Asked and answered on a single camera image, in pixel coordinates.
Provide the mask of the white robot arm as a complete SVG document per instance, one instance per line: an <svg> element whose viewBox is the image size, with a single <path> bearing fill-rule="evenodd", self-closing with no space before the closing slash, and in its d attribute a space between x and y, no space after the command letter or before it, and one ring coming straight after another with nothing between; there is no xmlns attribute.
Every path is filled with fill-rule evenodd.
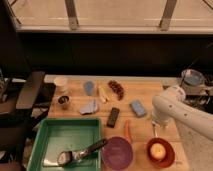
<svg viewBox="0 0 213 171"><path fill-rule="evenodd" d="M213 115L184 103L186 93L180 86L171 86L152 98L153 121L167 125L178 120L213 141Z"/></svg>

